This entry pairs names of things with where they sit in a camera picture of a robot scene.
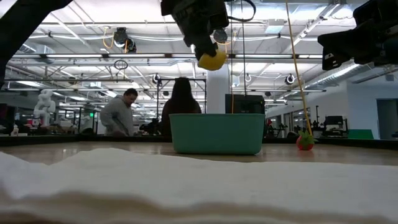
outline table surface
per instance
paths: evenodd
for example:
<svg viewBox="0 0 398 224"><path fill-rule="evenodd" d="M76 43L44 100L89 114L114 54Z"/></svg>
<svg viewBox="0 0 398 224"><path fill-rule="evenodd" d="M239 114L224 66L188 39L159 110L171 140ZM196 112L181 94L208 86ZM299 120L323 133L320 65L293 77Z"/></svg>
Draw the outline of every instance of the table surface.
<svg viewBox="0 0 398 224"><path fill-rule="evenodd" d="M212 161L336 162L344 164L398 166L398 151L322 144L316 145L313 151L298 151L295 144L263 144L262 151L256 156L181 155L174 152L171 143L137 142L70 142L62 144L39 144L0 147L0 151L29 162L40 162L49 165L60 162L80 151L111 147L135 153L184 156Z"/></svg>

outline teal plastic bin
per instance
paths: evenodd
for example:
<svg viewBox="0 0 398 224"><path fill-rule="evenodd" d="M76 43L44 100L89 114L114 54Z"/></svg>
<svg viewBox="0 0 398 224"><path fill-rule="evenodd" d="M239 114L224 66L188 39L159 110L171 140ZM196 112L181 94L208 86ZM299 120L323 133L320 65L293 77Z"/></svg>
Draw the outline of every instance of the teal plastic bin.
<svg viewBox="0 0 398 224"><path fill-rule="evenodd" d="M255 155L263 114L171 114L174 150L182 154Z"/></svg>

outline white towel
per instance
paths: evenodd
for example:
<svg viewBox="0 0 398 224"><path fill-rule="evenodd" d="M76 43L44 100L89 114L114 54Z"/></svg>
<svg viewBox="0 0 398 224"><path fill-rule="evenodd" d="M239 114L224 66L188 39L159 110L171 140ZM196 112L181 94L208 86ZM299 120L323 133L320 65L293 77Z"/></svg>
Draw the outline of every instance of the white towel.
<svg viewBox="0 0 398 224"><path fill-rule="evenodd" d="M57 164L0 153L0 223L395 223L398 167L216 162L79 152Z"/></svg>

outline person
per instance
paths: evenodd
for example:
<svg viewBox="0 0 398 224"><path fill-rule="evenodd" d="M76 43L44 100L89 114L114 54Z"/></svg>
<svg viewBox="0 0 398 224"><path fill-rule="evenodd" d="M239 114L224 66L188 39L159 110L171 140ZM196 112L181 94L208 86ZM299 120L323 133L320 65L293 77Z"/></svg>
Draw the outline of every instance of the person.
<svg viewBox="0 0 398 224"><path fill-rule="evenodd" d="M125 137L133 136L131 105L138 97L137 90L130 88L123 96L116 96L101 110L99 117L105 126L106 136Z"/></svg>
<svg viewBox="0 0 398 224"><path fill-rule="evenodd" d="M187 78L176 78L171 98L163 107L162 135L171 138L170 114L201 113L199 103L193 98L191 84Z"/></svg>

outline yellow ball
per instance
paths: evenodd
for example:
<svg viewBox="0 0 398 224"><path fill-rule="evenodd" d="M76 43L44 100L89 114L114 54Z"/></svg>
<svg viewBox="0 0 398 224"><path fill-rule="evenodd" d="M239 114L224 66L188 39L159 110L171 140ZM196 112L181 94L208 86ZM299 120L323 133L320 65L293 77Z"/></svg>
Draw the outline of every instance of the yellow ball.
<svg viewBox="0 0 398 224"><path fill-rule="evenodd" d="M198 67L209 71L219 70L226 61L226 53L216 50L216 56L203 54L198 62Z"/></svg>

